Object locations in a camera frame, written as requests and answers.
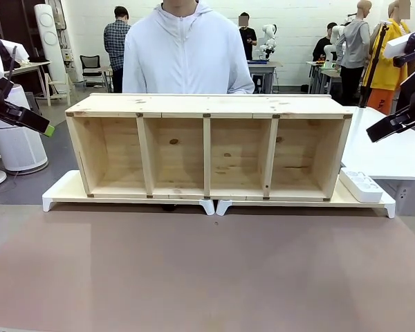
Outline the man in plaid shirt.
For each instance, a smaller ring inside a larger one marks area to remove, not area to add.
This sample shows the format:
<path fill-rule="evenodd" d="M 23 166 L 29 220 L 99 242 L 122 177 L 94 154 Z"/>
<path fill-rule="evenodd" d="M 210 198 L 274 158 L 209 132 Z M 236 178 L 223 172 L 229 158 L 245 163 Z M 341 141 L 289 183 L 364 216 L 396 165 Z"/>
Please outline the man in plaid shirt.
<path fill-rule="evenodd" d="M 114 16 L 115 21 L 104 29 L 103 40 L 113 72 L 113 92 L 122 93 L 125 37 L 131 26 L 129 25 L 129 13 L 125 7 L 116 6 Z"/>

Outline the seated person in black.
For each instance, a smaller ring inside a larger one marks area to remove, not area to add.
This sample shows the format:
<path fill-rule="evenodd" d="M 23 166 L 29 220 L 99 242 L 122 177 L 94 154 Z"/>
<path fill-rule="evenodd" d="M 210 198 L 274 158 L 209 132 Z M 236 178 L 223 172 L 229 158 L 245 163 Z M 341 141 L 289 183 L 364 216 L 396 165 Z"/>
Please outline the seated person in black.
<path fill-rule="evenodd" d="M 335 26 L 337 26 L 335 22 L 329 23 L 327 25 L 327 35 L 321 38 L 315 45 L 315 48 L 312 53 L 314 62 L 326 60 L 326 53 L 324 51 L 324 47 L 331 45 L 331 35 L 332 35 L 333 28 Z"/>

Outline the mannequin in grey hoodie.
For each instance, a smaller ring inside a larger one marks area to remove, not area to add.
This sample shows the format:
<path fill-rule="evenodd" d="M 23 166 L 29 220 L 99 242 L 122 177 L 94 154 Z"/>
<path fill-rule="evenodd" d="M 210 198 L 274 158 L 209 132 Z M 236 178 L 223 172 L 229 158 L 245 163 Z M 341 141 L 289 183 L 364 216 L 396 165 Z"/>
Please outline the mannequin in grey hoodie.
<path fill-rule="evenodd" d="M 344 106 L 350 106 L 353 102 L 369 55 L 369 24 L 365 18 L 371 7 L 370 0 L 359 0 L 356 18 L 345 26 L 336 44 L 338 58 L 335 69 L 339 70 L 342 80 L 341 103 Z"/>

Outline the person in white hoodie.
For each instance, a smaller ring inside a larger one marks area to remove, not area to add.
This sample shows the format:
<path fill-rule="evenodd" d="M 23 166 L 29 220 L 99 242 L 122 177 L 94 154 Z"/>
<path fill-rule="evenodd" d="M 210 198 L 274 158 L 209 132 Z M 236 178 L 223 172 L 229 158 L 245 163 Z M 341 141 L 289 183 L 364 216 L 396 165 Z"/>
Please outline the person in white hoodie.
<path fill-rule="evenodd" d="M 163 0 L 124 42 L 123 93 L 251 94 L 239 28 L 203 0 Z"/>

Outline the mannequin in yellow jacket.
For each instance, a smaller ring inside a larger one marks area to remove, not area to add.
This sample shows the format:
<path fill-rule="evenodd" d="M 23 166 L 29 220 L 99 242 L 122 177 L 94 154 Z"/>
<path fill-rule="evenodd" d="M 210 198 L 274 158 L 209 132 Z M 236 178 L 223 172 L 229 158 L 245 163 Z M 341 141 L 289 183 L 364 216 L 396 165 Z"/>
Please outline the mannequin in yellow jacket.
<path fill-rule="evenodd" d="M 410 33 L 405 23 L 410 18 L 410 0 L 394 0 L 388 7 L 388 21 L 378 24 L 371 35 L 370 53 L 374 57 L 379 51 L 378 63 L 370 62 L 365 73 L 363 85 L 367 85 L 369 75 L 373 73 L 367 106 L 386 116 L 391 112 L 392 100 L 400 84 L 407 78 L 407 65 L 395 67 L 392 59 L 384 56 L 388 42 Z"/>

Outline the wooden desk with clutter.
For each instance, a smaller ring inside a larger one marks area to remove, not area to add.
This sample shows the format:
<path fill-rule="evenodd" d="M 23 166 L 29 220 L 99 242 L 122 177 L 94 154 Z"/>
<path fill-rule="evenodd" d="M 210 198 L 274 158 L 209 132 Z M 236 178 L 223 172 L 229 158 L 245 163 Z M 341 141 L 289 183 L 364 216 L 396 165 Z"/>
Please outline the wooden desk with clutter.
<path fill-rule="evenodd" d="M 23 75 L 25 73 L 30 73 L 30 72 L 37 72 L 38 74 L 38 78 L 39 78 L 39 83 L 41 85 L 41 89 L 42 89 L 42 99 L 46 99 L 47 98 L 47 92 L 46 92 L 46 84 L 44 82 L 44 76 L 42 75 L 42 67 L 43 66 L 48 66 L 49 64 L 51 64 L 51 61 L 46 61 L 46 62 L 28 62 L 26 64 L 21 64 L 19 68 L 14 69 L 12 72 L 12 75 L 10 74 L 9 71 L 5 72 L 5 75 L 9 78 L 14 77 L 14 76 L 18 76 L 18 75 Z"/>

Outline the white side table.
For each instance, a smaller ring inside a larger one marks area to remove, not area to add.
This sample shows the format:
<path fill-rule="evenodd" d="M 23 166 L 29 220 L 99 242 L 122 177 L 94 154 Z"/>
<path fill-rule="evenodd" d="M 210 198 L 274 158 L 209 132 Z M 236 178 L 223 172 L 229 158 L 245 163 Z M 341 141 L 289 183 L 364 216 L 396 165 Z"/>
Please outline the white side table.
<path fill-rule="evenodd" d="M 369 107 L 345 109 L 353 116 L 342 165 L 376 180 L 415 181 L 415 131 L 410 129 L 372 143 L 366 129 L 385 116 Z"/>

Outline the grey background table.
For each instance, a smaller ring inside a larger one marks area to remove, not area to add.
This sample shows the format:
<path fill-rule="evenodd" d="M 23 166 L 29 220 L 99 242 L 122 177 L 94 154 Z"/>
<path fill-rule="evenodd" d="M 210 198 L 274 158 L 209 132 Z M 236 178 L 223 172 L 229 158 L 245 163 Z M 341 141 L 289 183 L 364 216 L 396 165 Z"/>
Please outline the grey background table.
<path fill-rule="evenodd" d="M 271 94 L 273 92 L 273 84 L 277 78 L 277 69 L 282 64 L 269 60 L 253 60 L 248 61 L 249 72 L 254 82 L 254 94 Z"/>

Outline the white cylindrical air purifier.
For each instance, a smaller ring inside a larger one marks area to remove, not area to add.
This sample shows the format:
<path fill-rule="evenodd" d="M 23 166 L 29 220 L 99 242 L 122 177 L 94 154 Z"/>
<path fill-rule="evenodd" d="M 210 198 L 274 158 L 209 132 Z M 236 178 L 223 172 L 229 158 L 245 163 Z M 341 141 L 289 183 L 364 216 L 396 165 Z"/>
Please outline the white cylindrical air purifier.
<path fill-rule="evenodd" d="M 48 157 L 40 134 L 2 120 L 0 120 L 0 156 L 4 169 L 9 174 L 31 174 L 48 166 Z"/>

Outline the black tripod stand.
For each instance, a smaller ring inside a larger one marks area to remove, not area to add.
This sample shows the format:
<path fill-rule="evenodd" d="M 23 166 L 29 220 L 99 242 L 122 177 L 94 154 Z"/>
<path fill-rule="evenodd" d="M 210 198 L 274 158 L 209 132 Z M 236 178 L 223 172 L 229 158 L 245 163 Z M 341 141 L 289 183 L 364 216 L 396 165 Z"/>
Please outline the black tripod stand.
<path fill-rule="evenodd" d="M 367 106 L 367 102 L 371 94 L 371 83 L 373 81 L 374 73 L 378 65 L 379 58 L 380 58 L 381 46 L 383 44 L 385 35 L 387 31 L 389 30 L 390 25 L 391 25 L 390 21 L 381 21 L 376 26 L 376 28 L 374 29 L 374 32 L 371 35 L 370 45 L 369 45 L 370 60 L 368 61 L 368 65 L 365 68 L 364 76 L 363 76 L 363 83 L 360 87 L 361 95 L 360 95 L 360 101 L 359 101 L 358 106 L 361 109 Z"/>

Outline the man in black shirt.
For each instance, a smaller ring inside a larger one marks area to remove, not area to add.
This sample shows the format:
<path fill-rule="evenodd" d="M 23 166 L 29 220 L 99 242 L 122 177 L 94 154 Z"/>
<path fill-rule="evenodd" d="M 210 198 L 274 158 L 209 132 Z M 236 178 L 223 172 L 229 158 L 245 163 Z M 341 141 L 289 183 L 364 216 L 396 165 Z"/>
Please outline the man in black shirt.
<path fill-rule="evenodd" d="M 257 36 L 254 29 L 249 27 L 250 15 L 247 12 L 242 12 L 239 15 L 239 32 L 243 42 L 243 47 L 246 54 L 246 59 L 252 61 L 253 47 L 257 45 Z"/>

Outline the white power strip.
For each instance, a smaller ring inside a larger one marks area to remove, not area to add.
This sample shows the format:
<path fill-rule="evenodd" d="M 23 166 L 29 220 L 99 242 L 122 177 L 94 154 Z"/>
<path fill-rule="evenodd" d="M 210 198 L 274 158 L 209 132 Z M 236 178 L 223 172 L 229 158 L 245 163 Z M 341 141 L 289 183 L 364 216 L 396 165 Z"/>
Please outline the white power strip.
<path fill-rule="evenodd" d="M 365 173 L 343 167 L 339 179 L 357 201 L 361 203 L 381 201 L 383 189 Z"/>

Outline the four-compartment wooden shelf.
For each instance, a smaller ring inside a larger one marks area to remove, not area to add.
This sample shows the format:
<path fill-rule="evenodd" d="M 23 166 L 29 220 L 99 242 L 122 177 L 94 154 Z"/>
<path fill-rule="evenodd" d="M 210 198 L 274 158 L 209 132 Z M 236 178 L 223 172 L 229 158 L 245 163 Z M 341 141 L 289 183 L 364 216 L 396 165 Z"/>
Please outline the four-compartment wooden shelf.
<path fill-rule="evenodd" d="M 352 112 L 328 95 L 94 93 L 66 111 L 92 198 L 325 202 Z"/>

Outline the white-legged wooden riser stand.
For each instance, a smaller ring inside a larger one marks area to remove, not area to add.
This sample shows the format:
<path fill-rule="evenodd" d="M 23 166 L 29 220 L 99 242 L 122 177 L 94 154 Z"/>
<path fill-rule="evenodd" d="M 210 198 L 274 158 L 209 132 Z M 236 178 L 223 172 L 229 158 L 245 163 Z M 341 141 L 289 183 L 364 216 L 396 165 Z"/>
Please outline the white-legged wooden riser stand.
<path fill-rule="evenodd" d="M 379 184 L 374 183 L 381 190 L 382 197 L 379 203 L 362 203 L 344 186 L 341 180 L 335 185 L 335 190 L 330 201 L 237 201 L 219 200 L 216 214 L 223 216 L 230 206 L 250 207 L 292 207 L 292 208 L 362 208 L 362 209 L 385 209 L 387 216 L 393 219 L 396 216 L 396 201 L 384 191 Z"/>
<path fill-rule="evenodd" d="M 44 212 L 49 212 L 57 203 L 94 203 L 94 204 L 152 204 L 152 205 L 200 205 L 208 216 L 215 214 L 214 201 L 204 196 L 190 198 L 188 195 L 169 195 L 168 198 L 114 198 L 91 197 L 85 190 L 79 170 L 68 171 L 42 197 Z"/>

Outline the black mesh office chair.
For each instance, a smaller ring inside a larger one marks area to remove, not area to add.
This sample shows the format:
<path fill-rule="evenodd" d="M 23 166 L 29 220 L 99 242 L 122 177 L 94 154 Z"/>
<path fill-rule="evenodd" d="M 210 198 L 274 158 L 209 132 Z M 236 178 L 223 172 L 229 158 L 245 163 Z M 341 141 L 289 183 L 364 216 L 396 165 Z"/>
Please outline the black mesh office chair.
<path fill-rule="evenodd" d="M 83 86 L 87 87 L 89 78 L 95 79 L 92 84 L 104 86 L 103 70 L 100 64 L 100 56 L 86 56 L 80 55 L 80 62 L 82 65 Z"/>

